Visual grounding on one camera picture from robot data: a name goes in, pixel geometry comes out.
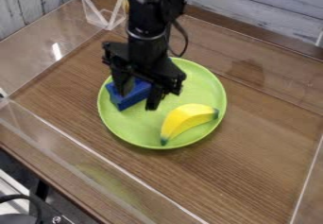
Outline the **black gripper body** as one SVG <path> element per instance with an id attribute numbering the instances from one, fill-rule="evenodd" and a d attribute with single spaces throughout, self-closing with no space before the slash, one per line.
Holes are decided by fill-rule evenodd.
<path id="1" fill-rule="evenodd" d="M 187 75 L 166 53 L 155 60 L 150 60 L 143 53 L 139 53 L 139 58 L 135 58 L 130 53 L 130 45 L 117 42 L 103 42 L 103 50 L 103 63 L 110 70 L 131 67 L 137 78 L 150 84 L 162 85 L 167 94 L 181 94 Z"/>

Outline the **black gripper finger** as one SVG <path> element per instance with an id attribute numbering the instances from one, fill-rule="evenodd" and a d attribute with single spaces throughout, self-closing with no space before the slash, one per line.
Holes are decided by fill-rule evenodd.
<path id="1" fill-rule="evenodd" d="M 115 87 L 121 96 L 127 96 L 134 88 L 135 75 L 133 68 L 114 68 L 111 75 L 115 83 Z"/>
<path id="2" fill-rule="evenodd" d="M 154 84 L 150 89 L 150 95 L 147 99 L 146 110 L 155 111 L 158 109 L 159 103 L 166 97 L 166 89 L 162 85 Z"/>

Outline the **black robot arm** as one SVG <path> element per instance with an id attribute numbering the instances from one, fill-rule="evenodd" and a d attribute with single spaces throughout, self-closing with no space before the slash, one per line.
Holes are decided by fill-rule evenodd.
<path id="1" fill-rule="evenodd" d="M 134 81 L 150 83 L 146 109 L 158 109 L 166 95 L 179 95 L 186 73 L 170 55 L 170 37 L 181 29 L 186 0 L 127 0 L 127 41 L 103 43 L 103 63 L 110 67 L 121 95 L 129 95 Z"/>

